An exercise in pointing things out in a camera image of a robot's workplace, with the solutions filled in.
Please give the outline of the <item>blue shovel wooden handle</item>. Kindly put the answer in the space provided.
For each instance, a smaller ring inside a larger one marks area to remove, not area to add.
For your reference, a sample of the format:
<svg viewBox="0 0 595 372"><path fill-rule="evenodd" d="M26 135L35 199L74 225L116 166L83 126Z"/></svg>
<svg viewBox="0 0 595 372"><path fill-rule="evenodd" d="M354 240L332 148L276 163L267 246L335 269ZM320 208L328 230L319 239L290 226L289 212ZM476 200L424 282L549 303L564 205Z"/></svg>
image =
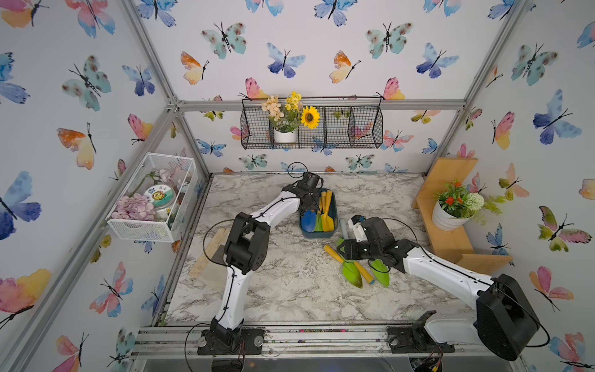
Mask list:
<svg viewBox="0 0 595 372"><path fill-rule="evenodd" d="M316 221L317 221L317 213L312 211L312 210L308 210L304 213L304 215L302 216L302 230L304 232L307 233L312 233L315 231L316 228Z"/></svg>

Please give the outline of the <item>green narrow shovel yellow handle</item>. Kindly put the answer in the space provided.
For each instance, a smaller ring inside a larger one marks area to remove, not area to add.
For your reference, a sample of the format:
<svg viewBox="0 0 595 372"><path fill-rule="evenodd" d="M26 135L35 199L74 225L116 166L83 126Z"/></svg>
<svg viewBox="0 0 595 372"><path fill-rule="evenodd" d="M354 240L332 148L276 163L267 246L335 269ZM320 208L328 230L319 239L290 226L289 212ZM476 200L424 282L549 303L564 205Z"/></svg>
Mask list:
<svg viewBox="0 0 595 372"><path fill-rule="evenodd" d="M382 260L372 260L369 262L370 267L373 270L373 275L378 282L380 282L385 288L390 286L390 268L386 266Z"/></svg>

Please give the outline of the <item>green leaf shovel yellow handle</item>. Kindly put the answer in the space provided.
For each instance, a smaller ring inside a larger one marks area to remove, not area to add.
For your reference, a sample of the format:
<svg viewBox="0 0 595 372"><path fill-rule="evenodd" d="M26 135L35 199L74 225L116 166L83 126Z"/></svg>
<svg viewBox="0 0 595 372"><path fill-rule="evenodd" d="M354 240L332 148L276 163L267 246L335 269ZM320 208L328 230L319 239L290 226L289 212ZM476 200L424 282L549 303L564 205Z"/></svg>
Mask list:
<svg viewBox="0 0 595 372"><path fill-rule="evenodd" d="M322 226L322 213L323 213L323 200L322 198L319 199L319 208L316 213L316 221L315 221L315 233L321 233L323 231Z"/></svg>

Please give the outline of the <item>yellow scoop shovel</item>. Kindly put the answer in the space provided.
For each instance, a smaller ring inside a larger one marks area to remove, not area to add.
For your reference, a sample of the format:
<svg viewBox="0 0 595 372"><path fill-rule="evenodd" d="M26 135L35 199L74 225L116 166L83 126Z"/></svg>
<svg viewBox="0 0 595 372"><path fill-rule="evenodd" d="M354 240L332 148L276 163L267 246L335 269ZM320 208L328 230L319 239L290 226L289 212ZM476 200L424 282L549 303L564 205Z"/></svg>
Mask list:
<svg viewBox="0 0 595 372"><path fill-rule="evenodd" d="M319 199L319 218L317 221L317 231L324 232L324 222L323 216L325 214L325 200L326 200L326 192L321 192L320 199Z"/></svg>

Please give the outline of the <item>green trowel light-blue handle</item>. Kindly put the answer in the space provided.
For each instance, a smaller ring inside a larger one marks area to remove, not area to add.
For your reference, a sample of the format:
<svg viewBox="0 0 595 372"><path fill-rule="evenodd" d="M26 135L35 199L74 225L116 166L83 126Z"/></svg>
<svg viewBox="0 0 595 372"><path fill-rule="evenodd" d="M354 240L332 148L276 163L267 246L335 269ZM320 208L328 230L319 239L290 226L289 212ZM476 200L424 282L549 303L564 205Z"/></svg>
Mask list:
<svg viewBox="0 0 595 372"><path fill-rule="evenodd" d="M369 285L373 285L376 282L375 278L359 262L351 263L354 263L356 265L356 268L361 273L363 283L364 281L366 281Z"/></svg>

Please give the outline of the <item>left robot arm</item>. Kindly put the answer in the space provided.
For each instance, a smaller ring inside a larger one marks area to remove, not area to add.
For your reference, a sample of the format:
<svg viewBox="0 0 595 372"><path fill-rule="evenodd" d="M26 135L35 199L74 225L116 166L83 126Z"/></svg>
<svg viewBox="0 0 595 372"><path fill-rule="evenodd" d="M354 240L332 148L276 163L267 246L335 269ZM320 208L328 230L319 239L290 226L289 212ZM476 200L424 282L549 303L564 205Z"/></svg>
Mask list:
<svg viewBox="0 0 595 372"><path fill-rule="evenodd" d="M271 230L296 212L303 215L318 207L323 185L319 175L305 172L262 209L250 214L240 212L234 218L224 245L226 287L213 330L241 328L250 279L266 259Z"/></svg>

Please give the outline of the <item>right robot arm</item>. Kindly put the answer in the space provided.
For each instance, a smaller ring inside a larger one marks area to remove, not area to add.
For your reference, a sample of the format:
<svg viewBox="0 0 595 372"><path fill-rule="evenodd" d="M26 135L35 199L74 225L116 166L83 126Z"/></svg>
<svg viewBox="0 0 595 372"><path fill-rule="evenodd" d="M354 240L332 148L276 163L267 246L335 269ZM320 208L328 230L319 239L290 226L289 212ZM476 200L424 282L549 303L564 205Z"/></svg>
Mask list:
<svg viewBox="0 0 595 372"><path fill-rule="evenodd" d="M347 261L379 261L384 271L419 277L458 298L470 314L427 311L412 327L417 350L447 344L482 345L495 356L516 361L541 323L517 281L502 274L479 274L429 253L413 240L396 240L385 221L356 215L340 221L344 241L339 255Z"/></svg>

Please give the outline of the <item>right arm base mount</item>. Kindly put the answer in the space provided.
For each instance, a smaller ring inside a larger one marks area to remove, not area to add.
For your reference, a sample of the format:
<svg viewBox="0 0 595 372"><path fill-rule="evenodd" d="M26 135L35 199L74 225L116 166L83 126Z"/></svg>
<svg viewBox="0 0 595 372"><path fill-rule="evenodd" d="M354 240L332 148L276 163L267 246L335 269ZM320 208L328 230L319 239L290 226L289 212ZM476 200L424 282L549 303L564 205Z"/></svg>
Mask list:
<svg viewBox="0 0 595 372"><path fill-rule="evenodd" d="M409 325L387 329L387 344L392 353L454 353L454 345L437 343L425 330L426 323L437 311L427 311Z"/></svg>

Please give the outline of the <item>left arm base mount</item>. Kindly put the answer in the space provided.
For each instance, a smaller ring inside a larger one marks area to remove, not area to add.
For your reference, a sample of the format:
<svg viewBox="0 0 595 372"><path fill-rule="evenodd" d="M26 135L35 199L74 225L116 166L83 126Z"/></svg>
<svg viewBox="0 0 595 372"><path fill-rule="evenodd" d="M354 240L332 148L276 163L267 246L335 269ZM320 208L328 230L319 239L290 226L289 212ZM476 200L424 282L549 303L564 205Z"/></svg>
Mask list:
<svg viewBox="0 0 595 372"><path fill-rule="evenodd" d="M198 355L261 355L264 330L243 327L243 321L235 329L226 328L214 318L208 330L201 332Z"/></svg>

